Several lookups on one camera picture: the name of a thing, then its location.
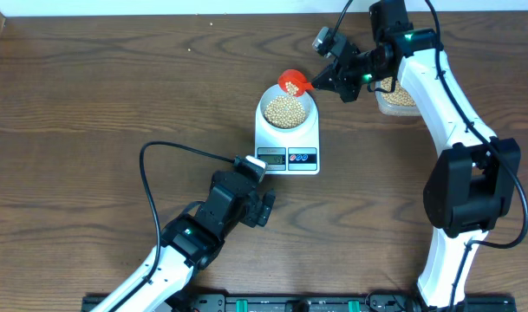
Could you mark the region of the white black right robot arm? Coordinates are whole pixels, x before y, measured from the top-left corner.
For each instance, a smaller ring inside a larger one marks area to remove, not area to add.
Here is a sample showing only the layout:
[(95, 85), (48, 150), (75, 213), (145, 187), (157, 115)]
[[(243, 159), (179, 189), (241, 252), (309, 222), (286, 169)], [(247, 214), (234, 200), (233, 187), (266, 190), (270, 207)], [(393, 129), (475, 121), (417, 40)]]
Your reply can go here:
[(407, 305), (411, 311), (466, 310), (465, 283), (478, 248), (523, 197), (518, 179), (520, 148), (487, 126), (455, 80), (440, 27), (416, 29), (401, 0), (371, 5), (375, 47), (360, 51), (337, 28), (323, 28), (314, 50), (330, 64), (311, 82), (314, 89), (357, 99), (362, 89), (377, 91), (390, 79), (404, 88), (425, 121), (437, 152), (423, 190), (423, 205), (433, 226), (427, 262)]

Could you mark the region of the red measuring scoop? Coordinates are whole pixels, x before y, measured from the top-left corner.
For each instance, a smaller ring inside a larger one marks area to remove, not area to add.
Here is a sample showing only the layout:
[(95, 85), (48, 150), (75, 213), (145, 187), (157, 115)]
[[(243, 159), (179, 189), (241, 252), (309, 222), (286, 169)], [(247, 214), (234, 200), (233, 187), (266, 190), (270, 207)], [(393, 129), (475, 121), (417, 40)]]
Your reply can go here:
[(295, 69), (285, 70), (277, 79), (279, 87), (288, 95), (300, 97), (314, 87), (305, 75)]

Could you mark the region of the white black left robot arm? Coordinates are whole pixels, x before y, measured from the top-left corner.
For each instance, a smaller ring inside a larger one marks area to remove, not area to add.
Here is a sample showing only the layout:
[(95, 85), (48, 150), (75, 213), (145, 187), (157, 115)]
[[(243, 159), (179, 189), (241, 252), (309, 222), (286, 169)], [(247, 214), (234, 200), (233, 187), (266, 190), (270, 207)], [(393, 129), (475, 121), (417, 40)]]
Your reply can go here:
[(264, 226), (275, 192), (262, 197), (257, 188), (264, 176), (241, 171), (217, 171), (209, 195), (195, 203), (195, 214), (184, 213), (166, 225), (160, 246), (117, 289), (93, 308), (94, 312), (154, 311), (181, 291), (217, 257), (225, 237), (239, 223)]

